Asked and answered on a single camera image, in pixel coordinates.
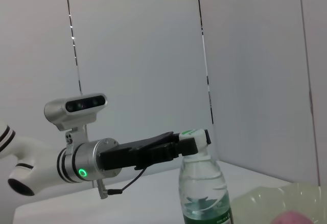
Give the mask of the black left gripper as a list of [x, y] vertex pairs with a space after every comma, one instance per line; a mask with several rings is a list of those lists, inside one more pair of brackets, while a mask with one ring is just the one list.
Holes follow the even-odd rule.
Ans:
[[[205, 131], [206, 143], [211, 144], [208, 130]], [[154, 164], [172, 161], [178, 157], [198, 153], [194, 138], [180, 139], [173, 132], [114, 146], [100, 153], [100, 162], [105, 170], [134, 167], [141, 170]]]

